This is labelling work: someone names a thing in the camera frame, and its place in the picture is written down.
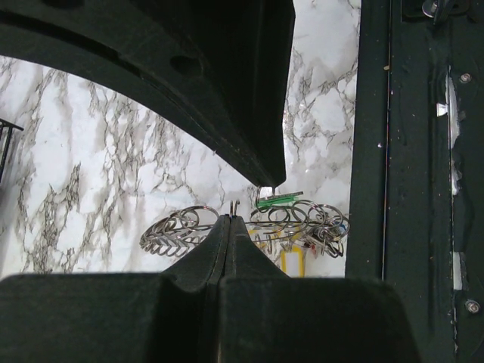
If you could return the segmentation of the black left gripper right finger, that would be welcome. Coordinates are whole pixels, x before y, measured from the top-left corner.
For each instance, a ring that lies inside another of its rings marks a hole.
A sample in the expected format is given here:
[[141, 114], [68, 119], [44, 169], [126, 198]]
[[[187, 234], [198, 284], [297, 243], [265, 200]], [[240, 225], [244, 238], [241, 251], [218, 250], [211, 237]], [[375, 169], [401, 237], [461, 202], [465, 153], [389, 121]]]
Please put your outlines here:
[[291, 278], [230, 220], [219, 285], [223, 362], [418, 362], [404, 307], [379, 281]]

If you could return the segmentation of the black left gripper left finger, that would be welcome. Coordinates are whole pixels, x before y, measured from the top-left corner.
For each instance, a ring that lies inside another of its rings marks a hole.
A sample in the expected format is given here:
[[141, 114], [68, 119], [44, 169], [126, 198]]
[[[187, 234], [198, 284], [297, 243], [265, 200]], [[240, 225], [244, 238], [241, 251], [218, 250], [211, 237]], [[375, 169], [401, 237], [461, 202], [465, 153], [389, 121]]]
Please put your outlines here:
[[214, 362], [231, 221], [164, 272], [12, 275], [1, 282], [3, 362]]

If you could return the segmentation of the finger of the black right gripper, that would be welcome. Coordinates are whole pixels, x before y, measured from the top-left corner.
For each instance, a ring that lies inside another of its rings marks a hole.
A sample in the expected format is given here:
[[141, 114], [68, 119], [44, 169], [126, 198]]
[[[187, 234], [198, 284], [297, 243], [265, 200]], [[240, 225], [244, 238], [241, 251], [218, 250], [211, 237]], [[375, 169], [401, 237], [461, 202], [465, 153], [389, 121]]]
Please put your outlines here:
[[175, 124], [175, 103], [146, 83], [131, 61], [141, 41], [133, 2], [3, 1], [1, 53], [104, 85]]
[[258, 186], [286, 178], [282, 118], [291, 1], [135, 1], [141, 78], [173, 101], [172, 121]]

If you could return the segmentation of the green tagged key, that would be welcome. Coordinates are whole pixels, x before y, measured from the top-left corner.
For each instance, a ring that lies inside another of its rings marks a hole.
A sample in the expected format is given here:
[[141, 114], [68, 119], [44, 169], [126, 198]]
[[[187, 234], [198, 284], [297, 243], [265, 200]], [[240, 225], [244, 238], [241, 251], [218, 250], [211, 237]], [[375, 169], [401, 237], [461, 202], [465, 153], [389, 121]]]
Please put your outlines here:
[[285, 203], [292, 203], [297, 200], [298, 197], [304, 195], [303, 191], [296, 191], [286, 194], [276, 194], [275, 188], [269, 187], [270, 194], [268, 196], [262, 196], [262, 190], [264, 187], [258, 187], [256, 192], [255, 208], [262, 209], [275, 205], [281, 205]]

